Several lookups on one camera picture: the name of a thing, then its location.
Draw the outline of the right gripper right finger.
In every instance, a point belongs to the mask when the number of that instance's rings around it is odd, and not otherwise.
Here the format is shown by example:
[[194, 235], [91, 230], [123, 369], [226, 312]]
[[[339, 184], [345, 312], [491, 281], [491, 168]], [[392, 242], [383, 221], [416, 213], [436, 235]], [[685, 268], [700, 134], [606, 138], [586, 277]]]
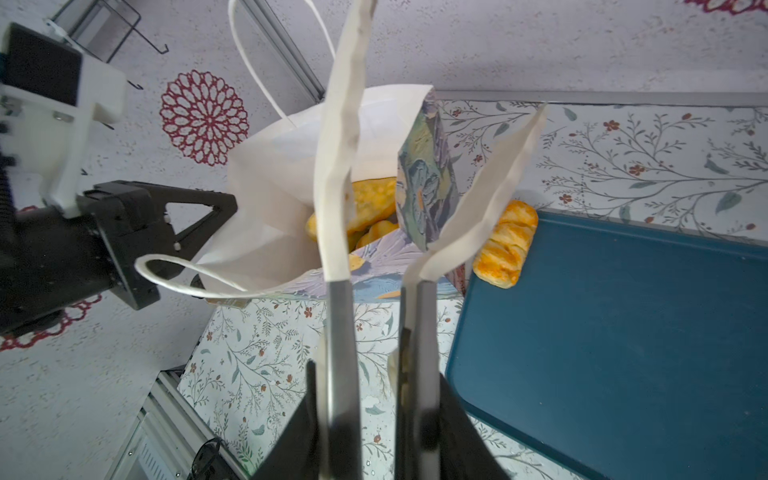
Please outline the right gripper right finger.
[[490, 238], [520, 183], [547, 121], [540, 107], [494, 148], [439, 238], [403, 276], [396, 357], [397, 479], [502, 479], [477, 430], [439, 370], [437, 282]]

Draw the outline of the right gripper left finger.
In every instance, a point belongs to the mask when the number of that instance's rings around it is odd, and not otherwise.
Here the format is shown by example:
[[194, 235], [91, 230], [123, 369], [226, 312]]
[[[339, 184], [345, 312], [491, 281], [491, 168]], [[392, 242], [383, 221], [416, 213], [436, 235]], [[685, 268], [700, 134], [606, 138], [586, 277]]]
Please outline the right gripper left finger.
[[360, 479], [361, 414], [353, 289], [346, 222], [355, 211], [351, 170], [360, 138], [359, 108], [376, 4], [348, 11], [331, 70], [315, 159], [314, 207], [327, 290], [327, 317], [317, 373], [317, 412], [324, 479]]

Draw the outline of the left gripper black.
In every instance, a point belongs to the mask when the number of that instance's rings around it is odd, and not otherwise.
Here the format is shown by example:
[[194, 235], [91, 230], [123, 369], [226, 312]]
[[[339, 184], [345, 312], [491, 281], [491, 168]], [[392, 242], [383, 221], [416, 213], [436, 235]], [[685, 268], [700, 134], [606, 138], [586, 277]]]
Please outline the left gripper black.
[[[1, 191], [1, 333], [46, 330], [66, 307], [106, 291], [135, 310], [159, 301], [158, 288], [138, 274], [147, 254], [192, 260], [237, 212], [233, 195], [146, 182], [102, 183], [79, 196], [81, 212], [67, 219], [54, 207], [14, 212]], [[175, 232], [168, 204], [209, 207]], [[150, 263], [164, 281], [204, 290], [198, 273], [173, 263]]]

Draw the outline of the floral paper gift bag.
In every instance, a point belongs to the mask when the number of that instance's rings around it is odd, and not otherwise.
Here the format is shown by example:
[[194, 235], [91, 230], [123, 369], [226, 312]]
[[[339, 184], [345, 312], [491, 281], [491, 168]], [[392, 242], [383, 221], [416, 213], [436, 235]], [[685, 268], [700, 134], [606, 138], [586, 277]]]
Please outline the floral paper gift bag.
[[439, 107], [430, 85], [367, 85], [375, 9], [352, 3], [321, 104], [282, 114], [229, 152], [237, 213], [190, 259], [139, 258], [144, 278], [209, 300], [347, 281], [367, 182], [384, 197], [382, 218], [395, 218], [417, 247], [437, 238], [458, 201]]

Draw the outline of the croissant bread top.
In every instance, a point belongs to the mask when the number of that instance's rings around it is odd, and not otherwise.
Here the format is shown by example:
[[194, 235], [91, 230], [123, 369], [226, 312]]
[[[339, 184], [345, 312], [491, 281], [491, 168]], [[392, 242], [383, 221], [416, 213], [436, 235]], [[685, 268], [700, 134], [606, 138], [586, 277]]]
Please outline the croissant bread top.
[[347, 222], [348, 234], [364, 231], [395, 213], [396, 184], [395, 177], [352, 183], [355, 213], [354, 217]]

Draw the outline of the small croissant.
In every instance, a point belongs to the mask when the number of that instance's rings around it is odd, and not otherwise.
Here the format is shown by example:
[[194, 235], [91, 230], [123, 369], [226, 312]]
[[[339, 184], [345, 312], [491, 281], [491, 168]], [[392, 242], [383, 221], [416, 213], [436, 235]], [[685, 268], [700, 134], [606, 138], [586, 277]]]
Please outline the small croissant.
[[364, 233], [358, 242], [355, 249], [363, 248], [366, 245], [373, 243], [374, 241], [396, 231], [399, 228], [397, 223], [393, 223], [389, 220], [382, 220], [373, 224], [366, 233]]

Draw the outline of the striped bread roll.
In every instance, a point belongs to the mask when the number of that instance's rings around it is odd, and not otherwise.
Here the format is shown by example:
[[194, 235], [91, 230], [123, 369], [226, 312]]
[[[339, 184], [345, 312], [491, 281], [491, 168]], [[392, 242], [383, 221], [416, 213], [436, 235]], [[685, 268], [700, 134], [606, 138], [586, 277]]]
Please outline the striped bread roll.
[[474, 274], [501, 289], [515, 286], [538, 222], [538, 215], [533, 207], [519, 200], [510, 201], [490, 238], [474, 258]]

